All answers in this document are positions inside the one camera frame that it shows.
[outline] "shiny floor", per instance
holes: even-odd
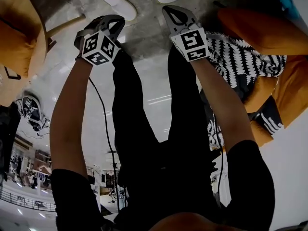
[[[73,42],[76,33],[83,29],[94,18],[114,13],[103,0],[32,0],[37,7],[46,29],[49,30],[82,13],[86,21],[65,29],[53,37],[57,44],[47,54],[44,67],[33,77],[31,84],[25,87],[35,94],[41,103],[43,113],[51,118],[55,102],[61,92],[63,84],[72,69],[78,50]],[[167,56],[171,43],[169,31],[162,16],[162,4],[156,0],[129,0],[137,9],[138,16],[132,22],[127,22],[121,33],[123,48],[132,56],[135,67],[140,75],[143,93],[144,109],[159,141],[168,137],[171,123],[171,93],[167,74]],[[172,5],[185,7],[194,12],[206,29],[216,30],[215,15],[218,7],[214,0],[178,0]],[[227,6],[246,3],[248,0],[218,0]],[[114,84],[112,80],[113,66],[95,67],[91,78],[96,84],[107,110],[108,129],[111,141],[114,140],[114,128],[111,116],[114,98]],[[183,116],[189,116],[193,110],[187,110]],[[82,131],[82,145],[88,166],[96,165],[100,169],[111,168],[105,125],[103,122],[103,108],[99,98],[91,85],[88,85],[86,110]],[[36,132],[22,119],[19,131],[24,132],[33,142],[34,147],[49,151],[49,135],[40,139]],[[41,135],[48,133],[46,128]]]

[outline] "black pants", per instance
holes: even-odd
[[[131,58],[120,51],[113,65],[115,146],[128,175],[130,200],[136,204],[141,191],[147,191],[155,195],[153,203],[161,203],[162,194],[171,194],[168,204],[178,212],[185,206],[186,200],[179,200],[185,191],[194,192],[198,187],[212,195],[206,116],[191,64],[174,46],[171,48],[168,74],[172,122],[164,146],[156,139],[145,115],[141,80]]]

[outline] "railing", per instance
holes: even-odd
[[[6,191],[2,191],[0,199],[9,202],[13,205],[22,206],[28,209],[39,210],[39,211],[50,211],[50,212],[56,211],[56,205],[53,203],[27,199]]]

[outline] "black shirt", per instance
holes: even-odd
[[[152,202],[149,198],[141,199],[138,204],[130,203],[115,218],[116,225],[102,217],[86,178],[69,170],[56,169],[52,172],[51,185],[58,230],[96,231],[102,227],[106,231],[146,231],[164,217],[179,212],[198,213],[216,223],[243,230],[268,230],[275,207],[274,184],[257,144],[253,141],[236,144],[228,152],[227,160],[231,202],[226,208],[218,208],[209,191],[211,188],[197,200],[185,195],[181,199],[181,195],[177,195],[174,201],[172,193],[166,192],[165,198],[159,196]]]

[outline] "patterned fabric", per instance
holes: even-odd
[[[286,56],[284,55],[261,55],[244,40],[231,38],[220,33],[207,32],[206,37],[210,53],[208,60],[235,90],[242,101],[253,90],[255,79],[258,76],[278,77],[283,71],[286,63]],[[210,146],[218,148],[213,111],[203,91],[201,91],[200,95],[205,104]],[[256,120],[270,134],[273,134],[281,129],[283,125],[274,99],[269,98],[268,100],[260,110],[249,114],[249,117],[251,120]],[[224,145],[220,127],[218,126],[217,128],[221,145]]]

